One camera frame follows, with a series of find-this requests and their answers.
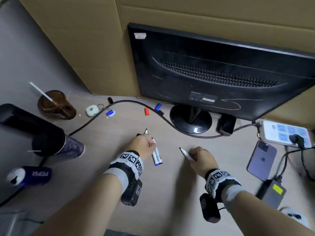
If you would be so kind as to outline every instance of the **purple iphone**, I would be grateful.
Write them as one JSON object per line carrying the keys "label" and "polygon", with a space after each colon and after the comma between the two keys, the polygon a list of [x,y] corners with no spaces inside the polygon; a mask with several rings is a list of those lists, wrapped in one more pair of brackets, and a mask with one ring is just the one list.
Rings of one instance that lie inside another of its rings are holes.
{"label": "purple iphone", "polygon": [[276,154],[277,149],[274,146],[259,140],[247,165],[247,171],[262,181],[267,180]]}

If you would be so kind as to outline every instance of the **yellow label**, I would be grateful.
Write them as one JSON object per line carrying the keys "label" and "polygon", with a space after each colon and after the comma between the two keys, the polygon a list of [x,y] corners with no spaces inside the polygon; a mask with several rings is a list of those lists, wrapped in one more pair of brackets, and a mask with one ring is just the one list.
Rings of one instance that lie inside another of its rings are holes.
{"label": "yellow label", "polygon": [[283,190],[277,186],[276,184],[273,185],[273,189],[278,193],[278,194],[282,194]]}

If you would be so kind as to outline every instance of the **gray wall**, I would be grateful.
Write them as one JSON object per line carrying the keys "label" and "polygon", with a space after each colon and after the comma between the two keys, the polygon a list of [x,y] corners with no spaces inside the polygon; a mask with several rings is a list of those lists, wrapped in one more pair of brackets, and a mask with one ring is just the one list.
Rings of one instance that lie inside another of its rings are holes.
{"label": "gray wall", "polygon": [[[43,91],[89,94],[18,0],[0,7],[0,80],[0,104],[12,103],[42,118],[37,109],[40,94],[29,82]],[[4,181],[8,172],[37,164],[30,149],[31,139],[0,126],[0,202],[16,190]]]}

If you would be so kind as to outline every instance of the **monitor vent grille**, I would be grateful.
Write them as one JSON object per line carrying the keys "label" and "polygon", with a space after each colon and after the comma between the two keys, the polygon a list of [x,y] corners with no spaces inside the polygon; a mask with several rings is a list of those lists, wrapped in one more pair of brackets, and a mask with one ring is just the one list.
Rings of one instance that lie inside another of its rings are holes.
{"label": "monitor vent grille", "polygon": [[189,65],[179,64],[176,62],[160,61],[160,64],[176,73],[181,75],[199,79],[202,81],[217,83],[236,87],[247,87],[247,88],[268,88],[277,85],[277,81],[267,80],[267,79],[256,79],[248,78],[239,75],[231,75],[222,72],[210,71],[208,69],[201,69],[192,67]]}

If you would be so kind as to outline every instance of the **computer monitor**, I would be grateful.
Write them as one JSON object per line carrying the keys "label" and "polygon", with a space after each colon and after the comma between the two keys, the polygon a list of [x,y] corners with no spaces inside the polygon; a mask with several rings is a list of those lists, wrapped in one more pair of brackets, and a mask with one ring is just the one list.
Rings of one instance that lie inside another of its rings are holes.
{"label": "computer monitor", "polygon": [[186,132],[209,129],[209,111],[254,121],[315,85],[311,54],[134,23],[128,32],[141,96],[179,104],[170,117]]}

